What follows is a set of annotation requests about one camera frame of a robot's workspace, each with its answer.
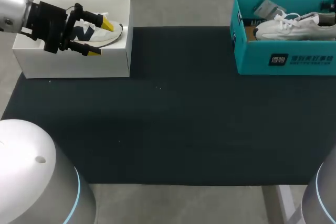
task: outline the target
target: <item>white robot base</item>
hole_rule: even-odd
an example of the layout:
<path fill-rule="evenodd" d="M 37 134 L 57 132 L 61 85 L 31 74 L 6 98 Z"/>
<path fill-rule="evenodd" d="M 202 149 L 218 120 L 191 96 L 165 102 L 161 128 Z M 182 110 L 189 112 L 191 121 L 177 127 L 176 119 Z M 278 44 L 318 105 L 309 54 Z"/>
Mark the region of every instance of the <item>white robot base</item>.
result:
<path fill-rule="evenodd" d="M 35 124 L 0 121 L 0 223 L 94 224 L 89 185 Z"/>

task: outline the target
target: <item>sneaker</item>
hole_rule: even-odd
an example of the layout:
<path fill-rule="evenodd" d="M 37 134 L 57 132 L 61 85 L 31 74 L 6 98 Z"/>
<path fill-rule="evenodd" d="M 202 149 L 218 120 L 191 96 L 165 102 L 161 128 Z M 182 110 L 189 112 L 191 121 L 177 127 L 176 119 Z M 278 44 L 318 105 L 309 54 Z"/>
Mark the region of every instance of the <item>sneaker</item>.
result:
<path fill-rule="evenodd" d="M 105 18 L 108 13 L 101 13 Z M 70 40 L 89 44 L 93 47 L 105 47 L 114 43 L 122 34 L 123 27 L 115 21 L 110 21 L 114 27 L 114 31 L 107 31 L 96 27 L 94 24 L 85 22 L 84 20 L 76 21 L 72 30 Z"/>
<path fill-rule="evenodd" d="M 253 34 L 257 40 L 333 40 L 336 37 L 335 13 L 297 13 L 276 15 L 258 25 Z"/>

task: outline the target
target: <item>white shoe box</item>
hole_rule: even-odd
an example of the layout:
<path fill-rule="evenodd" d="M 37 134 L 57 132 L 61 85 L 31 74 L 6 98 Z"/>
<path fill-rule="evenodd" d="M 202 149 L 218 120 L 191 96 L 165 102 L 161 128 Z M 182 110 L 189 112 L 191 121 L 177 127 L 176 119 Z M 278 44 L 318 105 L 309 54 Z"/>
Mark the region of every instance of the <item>white shoe box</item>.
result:
<path fill-rule="evenodd" d="M 121 23 L 123 32 L 115 43 L 102 48 L 101 56 L 83 56 L 71 50 L 58 50 L 57 54 L 52 54 L 43 50 L 42 40 L 33 41 L 18 34 L 13 52 L 26 78 L 130 76 L 133 39 L 131 0 L 34 0 L 35 3 L 40 1 L 64 9 L 79 3 L 89 12 L 108 12 L 108 20 Z"/>

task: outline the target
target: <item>dark green mat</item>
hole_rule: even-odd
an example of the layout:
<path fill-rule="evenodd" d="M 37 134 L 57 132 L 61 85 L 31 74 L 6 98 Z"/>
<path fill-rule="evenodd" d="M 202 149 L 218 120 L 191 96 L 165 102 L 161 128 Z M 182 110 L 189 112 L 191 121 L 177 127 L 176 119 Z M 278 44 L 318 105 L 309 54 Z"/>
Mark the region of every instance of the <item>dark green mat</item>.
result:
<path fill-rule="evenodd" d="M 306 184 L 336 78 L 240 76 L 228 27 L 135 28 L 131 78 L 21 75 L 3 119 L 44 128 L 90 183 Z"/>

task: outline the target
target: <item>gray floor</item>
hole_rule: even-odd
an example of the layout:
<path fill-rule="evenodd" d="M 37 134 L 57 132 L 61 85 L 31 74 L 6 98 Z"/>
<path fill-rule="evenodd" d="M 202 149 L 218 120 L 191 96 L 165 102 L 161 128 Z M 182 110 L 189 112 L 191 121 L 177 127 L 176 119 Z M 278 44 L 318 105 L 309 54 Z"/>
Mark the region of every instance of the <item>gray floor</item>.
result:
<path fill-rule="evenodd" d="M 136 26 L 228 25 L 233 4 L 233 0 L 132 2 Z M 12 34 L 0 33 L 0 115 L 20 74 L 11 51 L 14 38 Z M 267 223 L 260 187 L 93 185 L 93 188 L 99 206 L 98 224 Z M 298 205 L 304 187 L 291 188 Z"/>

